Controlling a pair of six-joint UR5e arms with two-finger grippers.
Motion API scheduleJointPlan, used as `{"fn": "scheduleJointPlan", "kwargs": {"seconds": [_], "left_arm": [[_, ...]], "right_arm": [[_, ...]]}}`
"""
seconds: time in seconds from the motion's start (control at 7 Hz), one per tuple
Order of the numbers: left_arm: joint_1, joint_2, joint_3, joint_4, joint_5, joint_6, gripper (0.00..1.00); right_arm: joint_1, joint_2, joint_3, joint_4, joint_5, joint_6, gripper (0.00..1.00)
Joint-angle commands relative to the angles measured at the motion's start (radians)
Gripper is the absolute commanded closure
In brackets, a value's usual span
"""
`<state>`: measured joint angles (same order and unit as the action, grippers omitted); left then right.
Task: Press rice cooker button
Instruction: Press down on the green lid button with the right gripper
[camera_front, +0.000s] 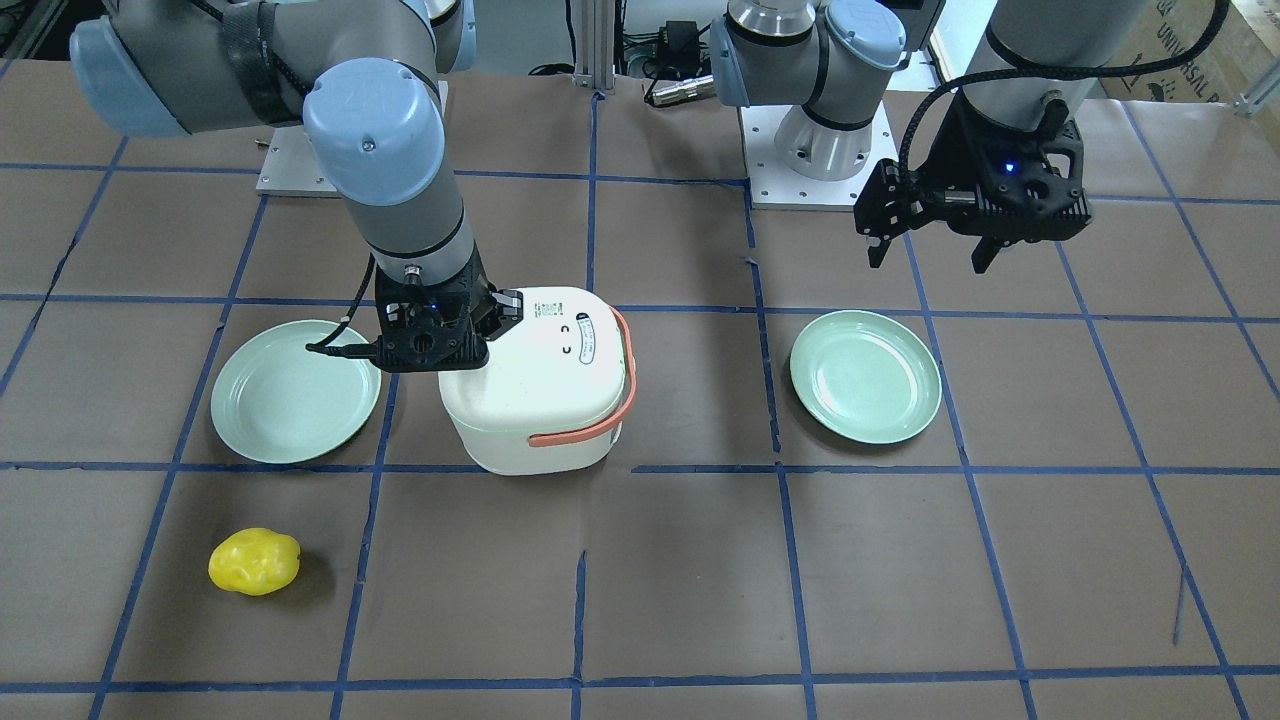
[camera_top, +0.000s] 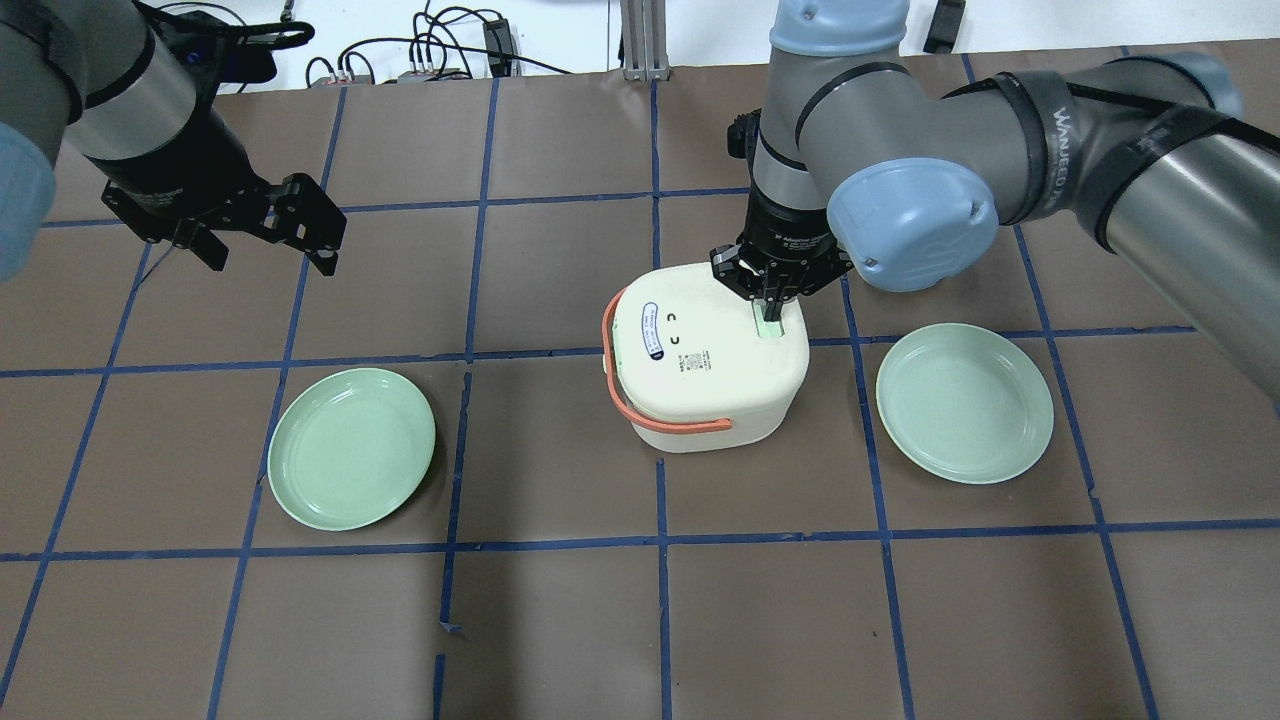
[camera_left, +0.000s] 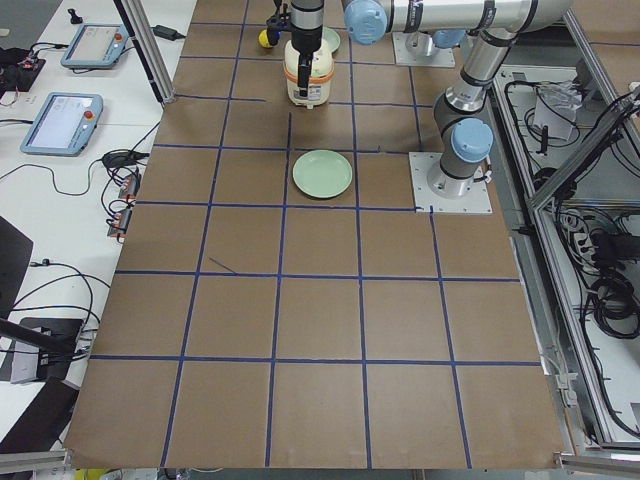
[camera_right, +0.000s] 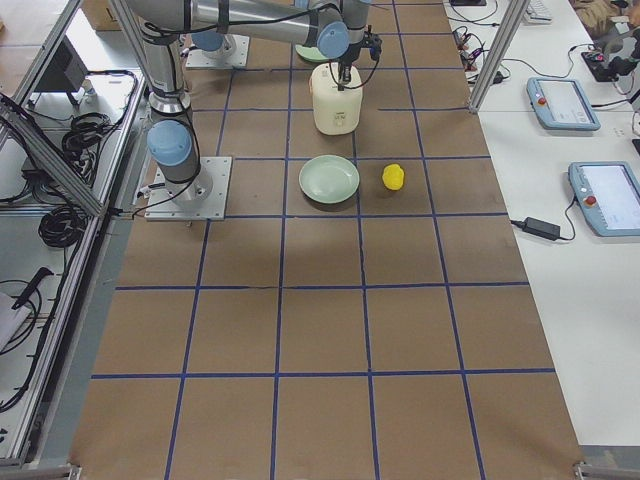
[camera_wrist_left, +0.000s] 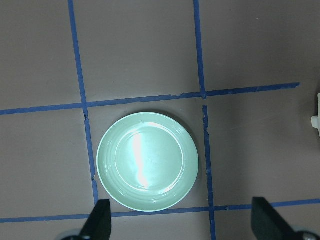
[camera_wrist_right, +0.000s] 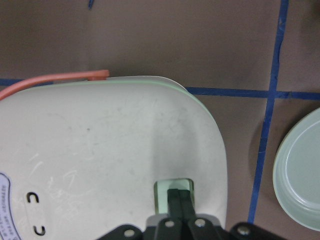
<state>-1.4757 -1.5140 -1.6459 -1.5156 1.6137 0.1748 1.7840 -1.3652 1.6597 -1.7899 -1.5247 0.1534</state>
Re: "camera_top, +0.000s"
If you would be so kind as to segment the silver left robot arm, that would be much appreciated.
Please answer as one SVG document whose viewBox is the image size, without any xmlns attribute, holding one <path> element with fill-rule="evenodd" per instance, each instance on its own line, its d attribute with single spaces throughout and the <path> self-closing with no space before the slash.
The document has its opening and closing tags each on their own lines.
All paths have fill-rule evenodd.
<svg viewBox="0 0 1280 720">
<path fill-rule="evenodd" d="M 306 45 L 310 23 L 234 26 L 142 1 L 3 4 L 3 279 L 27 265 L 69 143 L 106 177 L 101 200 L 147 243 L 219 272 L 223 231 L 337 270 L 343 211 L 308 174 L 264 179 L 214 106 L 224 83 L 275 76 L 273 54 Z"/>
</svg>

